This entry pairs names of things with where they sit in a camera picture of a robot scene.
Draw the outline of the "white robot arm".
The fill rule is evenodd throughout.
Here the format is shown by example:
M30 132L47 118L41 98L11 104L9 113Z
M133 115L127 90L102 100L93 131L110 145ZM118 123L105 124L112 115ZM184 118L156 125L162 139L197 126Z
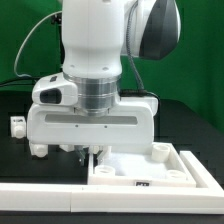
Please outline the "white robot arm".
M160 60L179 36L175 0L63 0L63 69L33 89L27 117L32 155L44 157L52 145L148 149L158 101L142 85L120 90L120 58Z

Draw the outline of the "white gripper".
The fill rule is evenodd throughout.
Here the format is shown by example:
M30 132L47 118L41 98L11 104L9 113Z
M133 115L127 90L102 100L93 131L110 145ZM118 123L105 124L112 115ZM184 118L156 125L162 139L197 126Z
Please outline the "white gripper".
M105 116L81 116L73 107L33 104L27 118L27 138L32 144L73 145L82 166L87 148L101 146L101 163L114 151L143 153L154 141L154 97L123 97Z

